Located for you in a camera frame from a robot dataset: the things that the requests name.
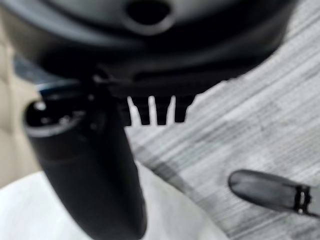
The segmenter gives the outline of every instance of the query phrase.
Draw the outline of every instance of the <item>beige cushion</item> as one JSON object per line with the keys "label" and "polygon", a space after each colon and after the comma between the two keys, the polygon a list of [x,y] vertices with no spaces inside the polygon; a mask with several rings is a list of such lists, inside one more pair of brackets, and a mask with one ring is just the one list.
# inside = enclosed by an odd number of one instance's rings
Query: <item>beige cushion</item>
{"label": "beige cushion", "polygon": [[21,124],[25,106],[39,96],[15,76],[12,56],[0,27],[0,188],[40,169]]}

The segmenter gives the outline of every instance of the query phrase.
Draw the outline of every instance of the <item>gray carpet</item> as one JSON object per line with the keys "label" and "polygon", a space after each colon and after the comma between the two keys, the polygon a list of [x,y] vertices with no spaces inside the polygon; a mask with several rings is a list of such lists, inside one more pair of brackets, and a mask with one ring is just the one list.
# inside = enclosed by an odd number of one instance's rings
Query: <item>gray carpet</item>
{"label": "gray carpet", "polygon": [[186,124],[141,128],[132,112],[136,158],[232,240],[320,239],[320,221],[250,205],[227,188],[239,169],[320,185],[320,0],[301,2],[284,46],[264,65],[199,96]]}

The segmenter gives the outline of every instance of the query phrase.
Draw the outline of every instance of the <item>black plastic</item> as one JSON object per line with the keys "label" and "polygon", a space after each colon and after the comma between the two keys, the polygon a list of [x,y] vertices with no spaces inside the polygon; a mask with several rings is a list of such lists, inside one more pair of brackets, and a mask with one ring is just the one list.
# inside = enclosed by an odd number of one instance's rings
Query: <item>black plastic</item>
{"label": "black plastic", "polygon": [[159,126],[167,125],[168,108],[171,103],[171,97],[156,96],[154,98],[156,108],[156,121]]}
{"label": "black plastic", "polygon": [[116,97],[171,97],[203,93],[263,62],[296,3],[237,0],[150,37],[88,24],[43,0],[2,0],[1,17],[17,52],[52,74],[81,79],[104,65]]}
{"label": "black plastic", "polygon": [[250,203],[280,212],[307,213],[309,187],[303,184],[250,170],[234,172],[228,184],[236,196]]}
{"label": "black plastic", "polygon": [[172,25],[181,26],[213,13],[235,6],[242,0],[43,0],[70,15],[95,26],[134,31],[128,21],[137,27],[156,26],[167,16]]}
{"label": "black plastic", "polygon": [[146,126],[150,124],[150,107],[148,97],[132,97],[133,104],[138,108],[141,124]]}
{"label": "black plastic", "polygon": [[120,109],[120,115],[122,117],[122,121],[125,127],[129,127],[132,125],[132,119],[131,119],[131,113],[130,113],[130,107],[128,103],[127,98],[120,98],[117,101],[119,109]]}
{"label": "black plastic", "polygon": [[[61,103],[45,110],[33,103],[24,117],[27,136],[54,190],[94,240],[141,239],[146,206],[115,103],[97,98],[69,114]],[[51,123],[41,124],[42,119]]]}
{"label": "black plastic", "polygon": [[175,98],[175,115],[176,123],[184,123],[187,117],[187,110],[194,102],[195,96],[176,96]]}

